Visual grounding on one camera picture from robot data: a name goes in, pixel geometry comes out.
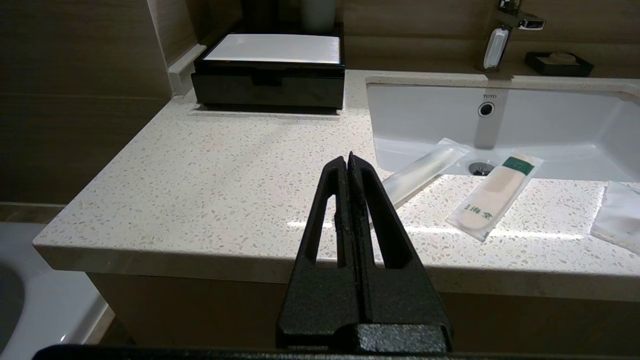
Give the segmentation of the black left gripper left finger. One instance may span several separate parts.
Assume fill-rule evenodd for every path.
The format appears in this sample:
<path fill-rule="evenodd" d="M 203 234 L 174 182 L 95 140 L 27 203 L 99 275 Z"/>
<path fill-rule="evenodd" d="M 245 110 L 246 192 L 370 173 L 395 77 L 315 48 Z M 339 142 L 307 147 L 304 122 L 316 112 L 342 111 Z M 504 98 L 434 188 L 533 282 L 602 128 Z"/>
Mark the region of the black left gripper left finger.
<path fill-rule="evenodd" d="M 327 202 L 334 197 L 337 265 L 317 265 Z M 325 164 L 276 324 L 283 348 L 331 347 L 336 331 L 358 322 L 354 230 L 350 214 L 347 166 L 343 157 Z"/>

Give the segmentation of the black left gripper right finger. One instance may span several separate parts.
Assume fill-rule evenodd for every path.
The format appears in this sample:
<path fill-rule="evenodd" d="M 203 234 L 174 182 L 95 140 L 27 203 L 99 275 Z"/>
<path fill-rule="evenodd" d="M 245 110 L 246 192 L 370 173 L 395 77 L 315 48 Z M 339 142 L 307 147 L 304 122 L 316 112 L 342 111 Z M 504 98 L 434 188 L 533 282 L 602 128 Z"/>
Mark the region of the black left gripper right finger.
<path fill-rule="evenodd" d="M 350 153 L 350 210 L 358 260 L 355 349 L 373 354 L 445 354 L 450 321 L 373 166 Z"/>

